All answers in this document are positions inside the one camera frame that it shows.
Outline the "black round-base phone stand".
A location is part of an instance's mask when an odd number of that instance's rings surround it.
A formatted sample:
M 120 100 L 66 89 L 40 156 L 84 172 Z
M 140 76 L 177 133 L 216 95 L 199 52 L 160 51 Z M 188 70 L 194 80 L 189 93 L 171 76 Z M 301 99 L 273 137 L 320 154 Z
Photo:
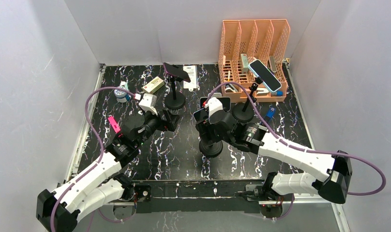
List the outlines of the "black round-base phone stand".
M 201 129 L 199 131 L 199 150 L 207 158 L 219 156 L 223 150 L 223 142 L 215 134 L 214 130 Z

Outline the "white-edged black smartphone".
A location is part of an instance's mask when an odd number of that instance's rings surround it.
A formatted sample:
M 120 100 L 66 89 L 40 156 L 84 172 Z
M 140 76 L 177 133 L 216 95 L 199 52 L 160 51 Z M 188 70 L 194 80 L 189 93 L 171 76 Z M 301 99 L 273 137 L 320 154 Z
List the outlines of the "white-edged black smartphone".
M 196 123 L 198 124 L 200 122 L 208 120 L 209 113 L 205 108 L 202 108 L 202 109 L 199 109 L 193 113 L 193 118 L 195 119 Z

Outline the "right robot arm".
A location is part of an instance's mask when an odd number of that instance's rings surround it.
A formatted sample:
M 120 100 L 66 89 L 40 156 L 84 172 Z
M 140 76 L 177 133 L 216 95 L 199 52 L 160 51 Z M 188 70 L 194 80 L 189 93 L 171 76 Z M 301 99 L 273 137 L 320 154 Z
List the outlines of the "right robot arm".
M 307 193 L 332 203 L 346 202 L 352 167 L 345 153 L 317 153 L 292 141 L 276 138 L 258 123 L 239 123 L 224 110 L 210 116 L 201 109 L 193 117 L 201 139 L 199 149 L 205 156 L 218 156 L 226 142 L 239 151 L 280 160 L 302 170 L 299 174 L 269 173 L 262 186 L 267 199 Z

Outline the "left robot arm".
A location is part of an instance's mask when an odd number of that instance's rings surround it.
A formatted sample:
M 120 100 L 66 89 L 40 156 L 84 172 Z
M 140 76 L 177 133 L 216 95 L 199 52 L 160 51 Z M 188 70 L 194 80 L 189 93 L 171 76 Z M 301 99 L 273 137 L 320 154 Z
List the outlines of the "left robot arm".
M 102 156 L 73 179 L 37 197 L 36 218 L 49 232 L 71 232 L 86 215 L 114 200 L 138 198 L 135 184 L 121 170 L 139 155 L 156 131 L 175 131 L 180 115 L 162 110 L 131 115 Z

